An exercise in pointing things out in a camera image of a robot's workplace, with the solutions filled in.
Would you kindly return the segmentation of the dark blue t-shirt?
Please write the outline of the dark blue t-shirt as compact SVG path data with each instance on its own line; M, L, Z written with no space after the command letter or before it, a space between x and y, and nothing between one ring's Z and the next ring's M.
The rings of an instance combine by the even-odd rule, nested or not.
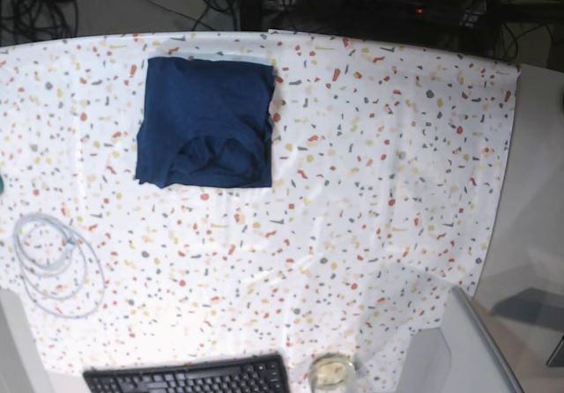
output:
M269 188L274 90L263 63L149 59L136 179L161 189Z

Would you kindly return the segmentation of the terrazzo patterned tablecloth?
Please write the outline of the terrazzo patterned tablecloth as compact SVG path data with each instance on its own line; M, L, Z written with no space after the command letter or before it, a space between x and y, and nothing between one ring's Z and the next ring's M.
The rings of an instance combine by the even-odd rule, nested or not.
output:
M153 57L272 65L272 185L140 184ZM320 34L151 33L1 51L1 286L44 367L281 352L392 391L493 231L518 66Z

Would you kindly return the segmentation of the black computer keyboard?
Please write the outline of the black computer keyboard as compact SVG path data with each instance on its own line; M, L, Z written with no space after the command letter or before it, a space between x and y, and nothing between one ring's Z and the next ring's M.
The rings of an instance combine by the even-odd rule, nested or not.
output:
M90 370L83 378L91 392L290 392L286 366L278 354L182 366Z

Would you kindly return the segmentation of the red lit power strip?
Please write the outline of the red lit power strip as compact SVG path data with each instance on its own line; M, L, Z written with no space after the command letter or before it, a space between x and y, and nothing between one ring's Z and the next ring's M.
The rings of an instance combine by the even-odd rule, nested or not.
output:
M441 12L432 6L400 4L397 15L402 19L437 19Z

